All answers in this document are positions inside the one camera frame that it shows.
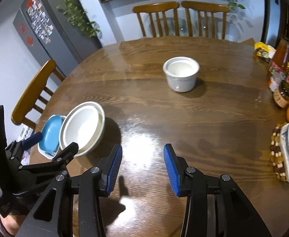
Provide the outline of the person left hand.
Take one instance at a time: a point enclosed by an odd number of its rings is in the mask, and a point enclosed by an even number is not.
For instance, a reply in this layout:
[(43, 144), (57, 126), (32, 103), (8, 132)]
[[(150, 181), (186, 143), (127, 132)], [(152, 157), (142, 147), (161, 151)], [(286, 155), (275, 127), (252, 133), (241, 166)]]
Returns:
[(26, 215), (7, 215), (5, 218), (0, 214), (0, 232), (3, 236), (15, 236), (21, 227)]

